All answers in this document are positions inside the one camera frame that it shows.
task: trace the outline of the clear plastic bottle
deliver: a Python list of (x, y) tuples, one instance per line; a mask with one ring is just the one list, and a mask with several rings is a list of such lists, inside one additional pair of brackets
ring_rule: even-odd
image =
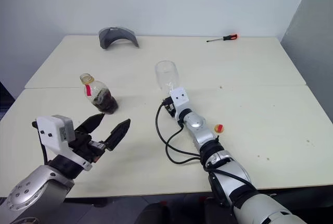
[(81, 82), (85, 85), (84, 95), (94, 104), (99, 111), (105, 114), (113, 114), (118, 108), (116, 99), (111, 96), (108, 87), (95, 79), (88, 73), (80, 75)]

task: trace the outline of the gray curved object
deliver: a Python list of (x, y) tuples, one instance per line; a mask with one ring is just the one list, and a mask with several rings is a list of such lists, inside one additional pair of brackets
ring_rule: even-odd
[(118, 39), (130, 40), (136, 47), (139, 47), (137, 39), (132, 30), (123, 27), (109, 27), (98, 32), (100, 47), (107, 49), (111, 43)]

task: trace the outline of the screwdriver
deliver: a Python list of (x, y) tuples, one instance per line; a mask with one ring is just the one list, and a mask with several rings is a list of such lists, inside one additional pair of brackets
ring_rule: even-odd
[(223, 40), (223, 41), (227, 41), (227, 40), (236, 40), (237, 37), (238, 37), (237, 34), (234, 34), (234, 35), (227, 35), (227, 36), (224, 36), (224, 37), (219, 38), (219, 39), (207, 40), (206, 43), (213, 42), (213, 41), (217, 41), (217, 40)]

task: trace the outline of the white wall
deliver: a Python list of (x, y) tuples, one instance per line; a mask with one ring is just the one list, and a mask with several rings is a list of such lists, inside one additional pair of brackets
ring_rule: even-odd
[(65, 34), (124, 26), (137, 34), (282, 38), (301, 0), (0, 0), (0, 81), (13, 96)]
[(333, 0), (302, 0), (281, 44), (333, 122)]

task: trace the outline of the table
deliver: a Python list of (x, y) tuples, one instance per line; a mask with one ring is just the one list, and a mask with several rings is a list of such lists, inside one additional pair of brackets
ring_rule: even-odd
[(52, 52), (25, 88), (81, 87), (80, 74), (90, 73), (109, 88), (157, 88), (154, 66), (172, 60), (187, 89), (226, 85), (304, 85), (305, 81), (276, 38), (138, 36), (140, 48), (116, 42), (100, 48), (98, 36), (69, 35)]
[[(199, 163), (175, 165), (155, 131), (154, 118), (164, 97), (127, 88), (114, 88), (119, 109), (105, 116), (93, 140), (105, 139), (120, 121), (131, 118), (126, 137), (106, 152), (89, 172), (82, 172), (68, 197), (99, 197), (210, 191), (208, 175)], [(189, 89), (197, 113), (212, 129), (225, 126), (222, 145), (246, 168), (259, 189), (333, 184), (333, 126), (306, 85), (224, 86)], [(60, 114), (74, 127), (97, 109), (83, 88), (26, 89), (0, 121), (0, 196), (43, 162), (38, 135), (31, 122), (42, 115)], [(161, 111), (163, 136), (178, 130)], [(186, 131), (173, 144), (195, 152)], [(175, 159), (180, 154), (170, 151)]]

